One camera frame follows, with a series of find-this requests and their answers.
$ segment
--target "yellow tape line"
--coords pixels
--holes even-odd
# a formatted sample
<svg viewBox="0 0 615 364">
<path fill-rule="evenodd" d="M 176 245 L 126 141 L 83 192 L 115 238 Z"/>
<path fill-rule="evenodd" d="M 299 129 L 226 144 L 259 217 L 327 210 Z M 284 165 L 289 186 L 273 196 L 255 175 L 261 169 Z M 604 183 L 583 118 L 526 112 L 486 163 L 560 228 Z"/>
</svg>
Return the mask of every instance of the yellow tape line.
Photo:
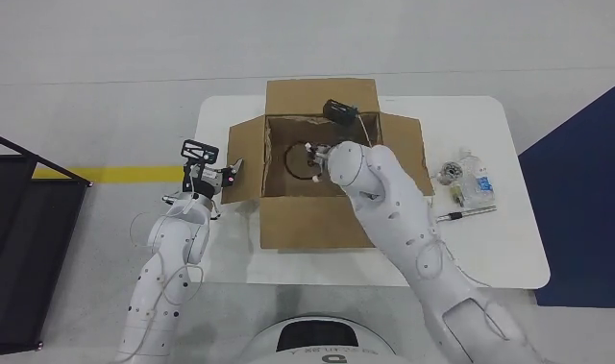
<svg viewBox="0 0 615 364">
<path fill-rule="evenodd" d="M 111 166 L 91 168 L 68 168 L 69 171 L 91 182 L 180 182 L 184 170 L 180 165 L 163 166 Z M 49 168 L 37 168 L 35 179 L 66 179 L 66 176 Z"/>
</svg>

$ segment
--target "bottle label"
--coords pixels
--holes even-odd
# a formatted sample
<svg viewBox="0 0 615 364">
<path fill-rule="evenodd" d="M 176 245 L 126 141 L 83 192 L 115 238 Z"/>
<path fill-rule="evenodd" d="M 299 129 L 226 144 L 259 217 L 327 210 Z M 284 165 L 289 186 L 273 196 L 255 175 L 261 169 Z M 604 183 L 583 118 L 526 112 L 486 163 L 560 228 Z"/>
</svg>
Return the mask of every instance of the bottle label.
<svg viewBox="0 0 615 364">
<path fill-rule="evenodd" d="M 486 190 L 486 191 L 492 191 L 493 187 L 491 186 L 491 183 L 489 182 L 489 179 L 487 179 L 487 177 L 482 177 L 482 178 L 477 178 L 477 183 L 479 184 L 480 190 Z"/>
</svg>

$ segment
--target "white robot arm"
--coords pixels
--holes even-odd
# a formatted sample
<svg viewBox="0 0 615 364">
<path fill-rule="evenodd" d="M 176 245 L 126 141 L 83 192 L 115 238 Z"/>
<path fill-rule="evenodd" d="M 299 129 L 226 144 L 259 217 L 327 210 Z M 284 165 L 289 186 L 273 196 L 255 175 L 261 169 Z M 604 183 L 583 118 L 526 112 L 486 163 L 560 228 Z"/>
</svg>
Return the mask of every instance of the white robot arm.
<svg viewBox="0 0 615 364">
<path fill-rule="evenodd" d="M 506 309 L 452 261 L 423 193 L 390 149 L 345 141 L 320 157 L 372 243 L 406 278 L 431 337 L 452 363 L 541 362 Z"/>
<path fill-rule="evenodd" d="M 209 241 L 212 197 L 232 185 L 242 160 L 223 169 L 207 168 L 218 149 L 187 140 L 182 155 L 183 193 L 163 197 L 171 205 L 150 231 L 152 258 L 141 268 L 128 305 L 122 340 L 113 363 L 162 364 L 168 359 L 190 287 L 187 267 L 198 264 Z"/>
</svg>

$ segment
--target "black panel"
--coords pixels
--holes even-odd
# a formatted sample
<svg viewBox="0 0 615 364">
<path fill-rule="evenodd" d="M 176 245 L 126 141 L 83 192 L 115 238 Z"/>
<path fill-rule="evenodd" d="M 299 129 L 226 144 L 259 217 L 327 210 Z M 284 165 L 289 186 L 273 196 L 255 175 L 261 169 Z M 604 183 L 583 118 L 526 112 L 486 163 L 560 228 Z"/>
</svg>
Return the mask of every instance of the black panel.
<svg viewBox="0 0 615 364">
<path fill-rule="evenodd" d="M 23 193 L 0 252 L 0 350 L 36 346 L 85 191 L 83 182 L 32 181 Z"/>
<path fill-rule="evenodd" d="M 0 251 L 35 166 L 24 156 L 0 156 Z"/>
<path fill-rule="evenodd" d="M 615 307 L 615 88 L 519 161 L 551 268 L 538 304 Z"/>
<path fill-rule="evenodd" d="M 358 341 L 353 329 L 346 324 L 305 320 L 282 329 L 277 352 L 314 346 L 358 347 Z"/>
</svg>

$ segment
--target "cardboard box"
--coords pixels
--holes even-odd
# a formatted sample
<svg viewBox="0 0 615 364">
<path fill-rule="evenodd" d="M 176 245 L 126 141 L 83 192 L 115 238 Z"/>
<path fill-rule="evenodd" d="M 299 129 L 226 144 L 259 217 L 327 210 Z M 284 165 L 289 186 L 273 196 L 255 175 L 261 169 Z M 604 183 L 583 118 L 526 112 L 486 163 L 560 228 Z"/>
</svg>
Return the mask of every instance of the cardboard box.
<svg viewBox="0 0 615 364">
<path fill-rule="evenodd" d="M 307 164 L 301 145 L 307 141 L 333 145 L 344 138 L 366 144 L 358 122 L 343 130 L 322 117 L 329 99 L 358 107 L 372 142 L 390 147 L 423 193 L 433 193 L 419 121 L 381 113 L 374 80 L 271 81 L 265 114 L 229 130 L 227 160 L 244 163 L 234 185 L 222 191 L 222 203 L 260 200 L 263 249 L 373 247 L 337 185 L 288 173 L 308 178 L 317 171 Z"/>
</svg>

